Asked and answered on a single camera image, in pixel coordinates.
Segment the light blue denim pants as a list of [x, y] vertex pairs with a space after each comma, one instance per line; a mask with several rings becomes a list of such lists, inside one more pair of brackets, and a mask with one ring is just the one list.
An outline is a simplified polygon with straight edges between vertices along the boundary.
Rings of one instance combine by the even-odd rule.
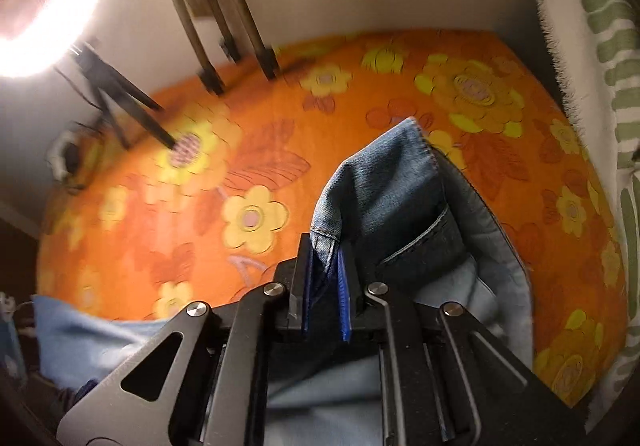
[[[405, 120], [347, 158], [308, 230], [307, 328], [288, 328], [295, 258], [269, 284], [160, 322], [38, 299], [43, 370], [72, 402], [63, 445], [524, 445], [535, 385], [525, 266], [463, 174]], [[360, 328], [343, 342], [336, 256], [354, 250]]]

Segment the orange floral bedspread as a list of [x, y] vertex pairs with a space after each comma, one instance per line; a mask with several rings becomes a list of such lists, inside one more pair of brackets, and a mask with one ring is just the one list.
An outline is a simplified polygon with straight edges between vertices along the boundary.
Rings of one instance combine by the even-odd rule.
[[494, 34], [420, 30], [281, 50], [159, 92], [166, 148], [123, 120], [72, 128], [37, 266], [42, 373], [101, 379], [190, 301], [238, 300], [294, 255], [340, 163], [407, 118], [496, 214], [533, 290], [534, 370], [577, 404], [623, 348], [626, 278], [608, 200], [565, 114]]

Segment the black mini tripod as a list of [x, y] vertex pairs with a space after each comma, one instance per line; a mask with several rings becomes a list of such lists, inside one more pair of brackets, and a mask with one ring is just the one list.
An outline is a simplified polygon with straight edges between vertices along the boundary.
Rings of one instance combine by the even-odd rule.
[[175, 137], [171, 136], [148, 113], [148, 109], [163, 111], [160, 104], [140, 90], [137, 85], [127, 80], [114, 67], [104, 62], [89, 44], [73, 45], [70, 48], [70, 56], [87, 81], [91, 97], [98, 104], [102, 118], [111, 125], [119, 143], [125, 149], [130, 149], [131, 145], [124, 130], [116, 121], [110, 106], [108, 106], [109, 99], [166, 148], [175, 147]]

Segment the green striped white pillow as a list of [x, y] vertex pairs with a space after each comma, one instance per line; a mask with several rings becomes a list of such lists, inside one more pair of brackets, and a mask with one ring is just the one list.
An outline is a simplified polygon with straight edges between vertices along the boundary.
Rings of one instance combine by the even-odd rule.
[[590, 404], [593, 430], [639, 365], [639, 1], [537, 2], [564, 109], [603, 184], [626, 268], [625, 346]]

